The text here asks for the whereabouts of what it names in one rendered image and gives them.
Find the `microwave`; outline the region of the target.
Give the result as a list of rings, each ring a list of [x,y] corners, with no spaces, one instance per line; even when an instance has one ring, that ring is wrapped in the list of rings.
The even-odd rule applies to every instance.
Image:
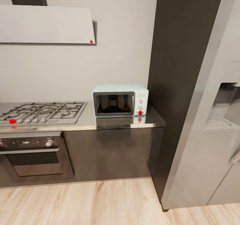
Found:
[[[92,91],[95,117],[146,115],[148,93],[140,83],[98,83]]]

